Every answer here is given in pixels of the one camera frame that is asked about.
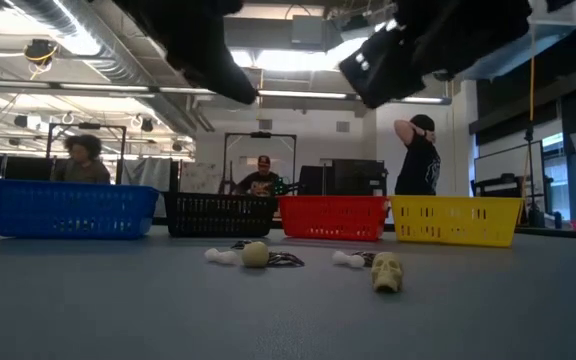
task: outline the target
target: person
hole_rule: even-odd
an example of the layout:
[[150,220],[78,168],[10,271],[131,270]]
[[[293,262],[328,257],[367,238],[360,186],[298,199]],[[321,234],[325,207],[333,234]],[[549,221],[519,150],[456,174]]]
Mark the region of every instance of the person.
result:
[[257,159],[257,171],[246,176],[235,188],[236,194],[250,194],[254,196],[272,196],[273,184],[279,175],[270,171],[270,157],[261,155]]
[[55,169],[53,181],[110,184],[110,173],[99,160],[101,140],[93,135],[71,136],[64,141],[70,159]]
[[396,120],[395,133],[408,151],[397,178],[395,195],[436,195],[441,158],[435,149],[435,122],[427,115]]

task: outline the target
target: skull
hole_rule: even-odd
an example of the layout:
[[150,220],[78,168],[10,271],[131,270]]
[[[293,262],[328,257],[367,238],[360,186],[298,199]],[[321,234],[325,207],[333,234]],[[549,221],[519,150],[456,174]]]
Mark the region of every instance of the skull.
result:
[[372,263],[372,287],[375,291],[401,290],[404,269],[393,253],[379,253]]

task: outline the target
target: red basket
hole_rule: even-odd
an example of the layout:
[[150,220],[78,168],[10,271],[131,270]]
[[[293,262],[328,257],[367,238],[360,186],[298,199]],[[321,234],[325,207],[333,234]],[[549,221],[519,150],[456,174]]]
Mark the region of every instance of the red basket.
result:
[[377,241],[384,232],[388,198],[382,196],[282,196],[287,236]]

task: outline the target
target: man with cap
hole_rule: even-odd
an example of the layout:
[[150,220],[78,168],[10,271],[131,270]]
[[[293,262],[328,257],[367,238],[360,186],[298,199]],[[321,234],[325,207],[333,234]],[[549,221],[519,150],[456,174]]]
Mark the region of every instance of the man with cap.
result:
[[272,196],[273,184],[279,175],[270,171],[270,157],[261,155],[257,159],[257,171],[246,176],[239,184],[235,192],[237,194],[250,194],[254,196]]
[[435,122],[427,115],[395,120],[395,133],[408,151],[397,178],[396,195],[436,195],[441,158],[435,149]]

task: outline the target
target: basket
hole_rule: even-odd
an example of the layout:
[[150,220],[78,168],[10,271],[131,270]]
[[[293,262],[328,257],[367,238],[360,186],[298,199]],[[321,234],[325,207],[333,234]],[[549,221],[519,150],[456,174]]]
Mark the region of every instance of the basket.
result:
[[287,236],[377,241],[388,213],[381,196],[283,196],[281,220]]
[[263,237],[270,232],[277,199],[165,193],[168,232],[174,237]]
[[136,239],[150,230],[158,197],[145,186],[0,180],[0,235]]
[[520,198],[392,196],[397,239],[510,247]]

